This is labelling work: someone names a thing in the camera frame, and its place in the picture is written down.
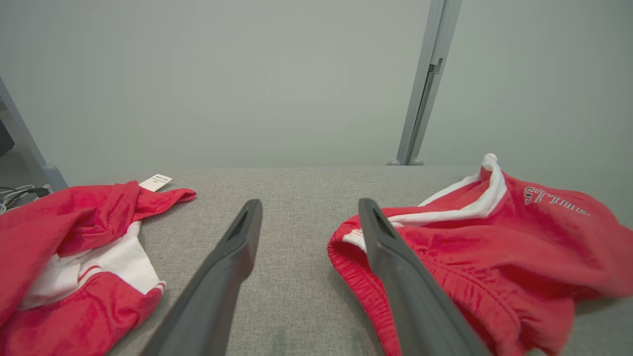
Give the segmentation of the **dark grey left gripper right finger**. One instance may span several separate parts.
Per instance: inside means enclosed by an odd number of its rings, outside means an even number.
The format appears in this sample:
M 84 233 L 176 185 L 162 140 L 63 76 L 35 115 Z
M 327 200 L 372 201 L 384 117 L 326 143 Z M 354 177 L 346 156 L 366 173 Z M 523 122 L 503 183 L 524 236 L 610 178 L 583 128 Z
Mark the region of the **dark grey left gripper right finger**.
M 371 272 L 382 282 L 404 356 L 488 356 L 488 347 L 370 198 L 358 215 Z

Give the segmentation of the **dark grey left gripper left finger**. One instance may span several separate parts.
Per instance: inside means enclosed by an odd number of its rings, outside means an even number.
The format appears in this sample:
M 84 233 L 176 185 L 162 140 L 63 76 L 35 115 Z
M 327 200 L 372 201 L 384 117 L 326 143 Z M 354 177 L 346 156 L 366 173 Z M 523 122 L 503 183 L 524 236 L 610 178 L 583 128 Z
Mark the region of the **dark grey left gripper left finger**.
M 263 205 L 248 200 L 172 306 L 143 356 L 224 356 L 240 286 L 254 266 Z

